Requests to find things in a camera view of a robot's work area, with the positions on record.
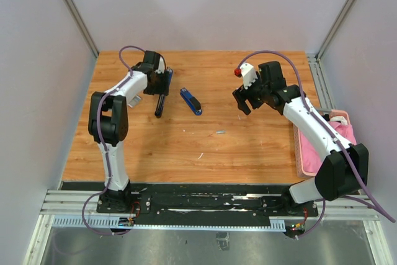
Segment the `blue stapler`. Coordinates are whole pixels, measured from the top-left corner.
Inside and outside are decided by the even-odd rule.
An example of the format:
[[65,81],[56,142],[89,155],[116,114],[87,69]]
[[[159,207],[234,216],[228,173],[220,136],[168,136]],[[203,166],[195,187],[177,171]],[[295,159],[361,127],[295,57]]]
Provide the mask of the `blue stapler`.
[[186,88],[180,90],[180,95],[195,115],[202,115],[201,103]]
[[[169,75],[167,86],[170,87],[171,81],[172,81],[173,70],[172,70],[172,68],[167,68],[166,72]],[[156,118],[158,118],[158,119],[162,117],[163,110],[164,110],[164,103],[165,103],[166,97],[167,97],[167,95],[165,95],[165,94],[160,94],[159,95],[159,99],[158,99],[158,103],[157,103],[157,106],[156,106],[156,110],[154,112],[154,116]]]

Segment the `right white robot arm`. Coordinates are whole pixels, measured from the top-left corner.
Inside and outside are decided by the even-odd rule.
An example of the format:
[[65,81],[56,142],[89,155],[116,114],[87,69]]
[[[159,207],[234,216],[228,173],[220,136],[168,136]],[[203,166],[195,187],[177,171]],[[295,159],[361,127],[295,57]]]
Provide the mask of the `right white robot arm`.
[[353,144],[332,128],[298,85],[287,85],[278,61],[258,67],[243,63],[234,73],[243,79],[233,91],[238,109],[246,115],[263,104],[277,110],[299,129],[322,161],[315,177],[289,187],[281,200],[287,215],[296,215],[309,201],[332,201],[367,184],[367,148]]

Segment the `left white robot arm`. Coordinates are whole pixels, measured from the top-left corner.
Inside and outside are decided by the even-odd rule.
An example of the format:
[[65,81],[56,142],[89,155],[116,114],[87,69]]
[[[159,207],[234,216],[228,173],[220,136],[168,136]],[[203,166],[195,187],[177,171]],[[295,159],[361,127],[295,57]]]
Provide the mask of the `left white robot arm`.
[[141,92],[159,96],[154,116],[160,118],[169,94],[173,70],[160,53],[143,53],[143,60],[135,66],[125,64],[128,71],[119,83],[91,96],[88,132],[98,144],[105,169],[105,189],[97,203],[99,213],[126,213],[137,205],[125,166],[123,141],[129,129],[128,108],[139,103]]

